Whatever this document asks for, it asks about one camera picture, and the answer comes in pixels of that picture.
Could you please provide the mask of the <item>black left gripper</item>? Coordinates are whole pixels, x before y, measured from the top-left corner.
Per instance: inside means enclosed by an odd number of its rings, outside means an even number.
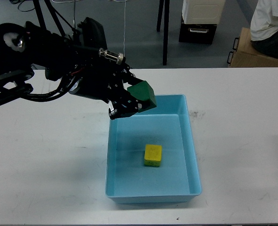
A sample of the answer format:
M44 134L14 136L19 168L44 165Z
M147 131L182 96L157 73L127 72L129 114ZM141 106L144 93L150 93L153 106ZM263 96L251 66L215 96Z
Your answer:
M140 103L124 88L124 84L133 86L143 80L129 70L130 67L125 62L121 64L111 60L94 62L83 71L84 74L69 93L108 103L111 120L131 117L139 111Z

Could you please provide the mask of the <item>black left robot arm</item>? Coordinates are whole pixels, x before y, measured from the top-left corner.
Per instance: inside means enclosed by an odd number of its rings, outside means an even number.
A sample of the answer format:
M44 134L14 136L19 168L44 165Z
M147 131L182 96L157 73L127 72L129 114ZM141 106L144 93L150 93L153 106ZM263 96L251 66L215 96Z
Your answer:
M48 93L35 94L28 80L32 65L47 69L46 78L58 81ZM129 117L148 108L148 101L135 97L124 84L135 87L136 78L122 54L103 47L76 45L70 39L40 28L0 24L0 106L18 98L49 102L69 93L102 100L110 105L111 119Z

